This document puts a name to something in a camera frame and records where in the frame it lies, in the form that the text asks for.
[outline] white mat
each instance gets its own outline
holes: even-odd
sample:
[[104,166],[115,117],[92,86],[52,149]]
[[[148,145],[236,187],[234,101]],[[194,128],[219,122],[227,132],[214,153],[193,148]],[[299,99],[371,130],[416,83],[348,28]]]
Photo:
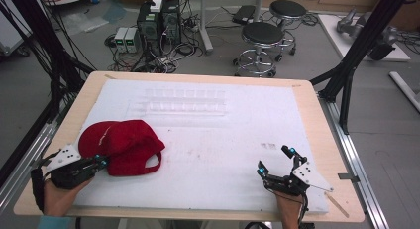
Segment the white mat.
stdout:
[[[99,172],[75,204],[277,211],[258,161],[272,174],[290,174],[292,160],[280,149],[288,145],[313,163],[291,88],[108,80],[82,131],[128,119],[143,119],[166,144],[160,169],[131,177]],[[308,197],[310,212],[328,212],[323,191],[311,187]]]
[[[350,46],[353,43],[353,39],[348,34],[337,32],[337,22],[342,18],[333,15],[319,15],[322,27],[328,33],[331,42],[334,44],[334,48],[340,54],[341,57],[345,56],[349,51]],[[381,61],[409,61],[410,57],[397,45],[394,44],[395,50],[392,51]],[[365,57],[364,60],[372,60],[370,57]]]

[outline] black box on floor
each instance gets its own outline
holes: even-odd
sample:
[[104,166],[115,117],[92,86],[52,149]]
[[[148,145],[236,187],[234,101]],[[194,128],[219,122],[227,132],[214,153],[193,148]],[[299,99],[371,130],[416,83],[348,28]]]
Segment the black box on floor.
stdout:
[[256,7],[253,5],[242,6],[234,15],[232,22],[242,25],[248,24],[248,20],[252,19],[254,16],[255,9]]

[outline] stool seat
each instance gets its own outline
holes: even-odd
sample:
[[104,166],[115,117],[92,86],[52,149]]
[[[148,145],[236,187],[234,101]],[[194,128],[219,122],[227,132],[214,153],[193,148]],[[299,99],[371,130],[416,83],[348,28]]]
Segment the stool seat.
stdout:
[[306,9],[293,1],[277,0],[269,5],[269,12],[277,18],[287,17],[297,19],[306,14]]
[[283,32],[275,25],[269,23],[249,23],[242,29],[245,41],[255,44],[275,46],[283,39]]

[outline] hat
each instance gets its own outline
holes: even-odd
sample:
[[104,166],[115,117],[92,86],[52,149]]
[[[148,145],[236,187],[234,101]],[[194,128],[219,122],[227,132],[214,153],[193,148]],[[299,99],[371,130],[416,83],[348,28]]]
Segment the hat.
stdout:
[[[164,143],[142,120],[106,121],[89,126],[80,136],[78,149],[85,158],[109,157],[109,175],[131,176],[157,171]],[[153,155],[159,163],[147,168],[146,161]]]

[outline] black stool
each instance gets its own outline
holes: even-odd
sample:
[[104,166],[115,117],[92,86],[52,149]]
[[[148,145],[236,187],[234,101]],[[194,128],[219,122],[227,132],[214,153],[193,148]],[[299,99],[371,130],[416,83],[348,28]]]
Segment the black stool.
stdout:
[[291,46],[293,44],[293,48],[289,53],[294,55],[296,52],[296,39],[290,32],[284,30],[284,27],[289,21],[302,19],[302,17],[306,14],[306,9],[302,5],[293,1],[277,0],[269,5],[269,12],[272,16],[280,19],[280,23],[278,23],[277,26],[284,32],[284,34],[288,34],[292,38],[291,40],[286,38],[283,39],[283,46],[281,47],[280,53],[275,58],[276,61],[281,61],[284,47]]
[[255,46],[254,49],[242,52],[234,59],[238,65],[235,76],[240,76],[240,71],[256,74],[262,77],[274,77],[276,74],[274,60],[263,49],[275,48],[282,45],[283,32],[275,25],[269,23],[249,23],[242,29],[242,39]]

